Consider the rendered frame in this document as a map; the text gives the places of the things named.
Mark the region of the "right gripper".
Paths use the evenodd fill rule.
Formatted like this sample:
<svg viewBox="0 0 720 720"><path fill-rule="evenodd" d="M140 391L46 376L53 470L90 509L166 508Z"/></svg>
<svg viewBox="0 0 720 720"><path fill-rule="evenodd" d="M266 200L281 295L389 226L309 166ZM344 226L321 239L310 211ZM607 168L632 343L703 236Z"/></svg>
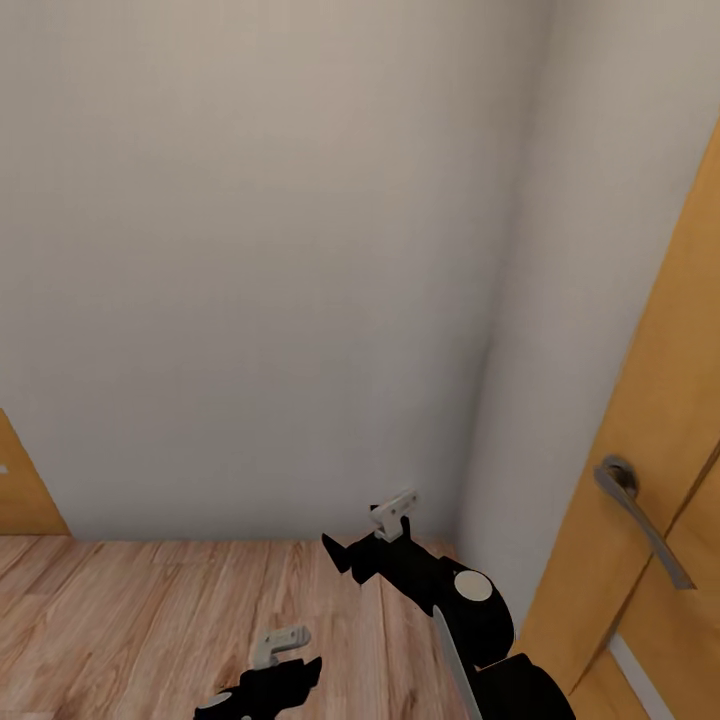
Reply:
<svg viewBox="0 0 720 720"><path fill-rule="evenodd" d="M401 517L403 534L392 543L379 539L375 532L362 541L352 545L332 540L326 533L322 534L321 542L326 547L339 573L352 569L353 579L361 585L375 573L380 573L401 593L402 576L408 568L408 562L416 556L416 552L424 552L419 544L413 543L410 535L409 518Z"/></svg>

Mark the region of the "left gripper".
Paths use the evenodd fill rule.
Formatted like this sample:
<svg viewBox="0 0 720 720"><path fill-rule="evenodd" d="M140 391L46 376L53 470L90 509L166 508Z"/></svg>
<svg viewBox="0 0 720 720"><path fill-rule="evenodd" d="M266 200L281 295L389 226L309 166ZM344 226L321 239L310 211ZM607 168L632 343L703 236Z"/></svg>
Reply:
<svg viewBox="0 0 720 720"><path fill-rule="evenodd" d="M299 707L307 699L311 687L317 685L321 671L321 657L309 663L303 659L293 659L279 663L277 667L253 671L249 669L239 677L239 685L259 683L269 698L269 717L273 717L289 707Z"/></svg>

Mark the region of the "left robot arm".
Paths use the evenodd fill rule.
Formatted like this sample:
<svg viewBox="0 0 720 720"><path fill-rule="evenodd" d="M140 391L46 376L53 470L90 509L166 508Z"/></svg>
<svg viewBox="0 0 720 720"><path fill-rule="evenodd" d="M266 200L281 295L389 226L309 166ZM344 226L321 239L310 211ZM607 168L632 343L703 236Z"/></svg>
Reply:
<svg viewBox="0 0 720 720"><path fill-rule="evenodd" d="M305 664L303 659L279 663L273 653L305 647L309 639L302 625L259 633L253 669L239 677L239 685L197 705L195 720L273 720L281 709L302 705L317 685L321 657Z"/></svg>

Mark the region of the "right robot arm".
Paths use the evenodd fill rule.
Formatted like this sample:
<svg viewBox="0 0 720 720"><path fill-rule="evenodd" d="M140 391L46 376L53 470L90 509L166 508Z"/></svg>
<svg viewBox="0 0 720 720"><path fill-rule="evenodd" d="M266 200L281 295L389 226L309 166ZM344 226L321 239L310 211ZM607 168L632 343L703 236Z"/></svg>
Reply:
<svg viewBox="0 0 720 720"><path fill-rule="evenodd" d="M413 543L406 514L419 502L417 490L408 488L372 507L372 520L382 526L352 545L323 533L339 573L352 569L359 585L380 573L434 617L469 720L577 720L543 668L525 653L509 656L513 621L494 583Z"/></svg>

